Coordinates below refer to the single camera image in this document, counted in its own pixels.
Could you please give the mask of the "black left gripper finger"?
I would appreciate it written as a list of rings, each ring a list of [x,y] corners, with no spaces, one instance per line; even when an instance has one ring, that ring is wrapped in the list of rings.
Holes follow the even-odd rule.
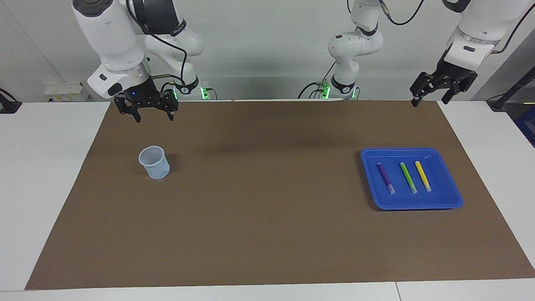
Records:
[[[426,95],[435,92],[438,87],[432,75],[421,72],[410,86],[410,92],[413,97],[411,104],[413,107],[418,107],[422,99]]]
[[[455,95],[467,92],[477,77],[478,74],[469,74],[467,77],[462,79],[445,79],[447,91],[443,95],[443,104],[447,105]]]

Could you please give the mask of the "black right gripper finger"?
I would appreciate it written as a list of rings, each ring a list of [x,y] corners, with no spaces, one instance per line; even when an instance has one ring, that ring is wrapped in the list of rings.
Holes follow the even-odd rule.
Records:
[[[179,102],[174,90],[164,90],[161,93],[161,110],[165,111],[169,120],[174,120],[174,114],[178,111]]]
[[[117,106],[120,114],[132,117],[137,123],[141,122],[138,107],[135,104],[131,104],[126,98],[126,95],[115,95],[114,104]]]

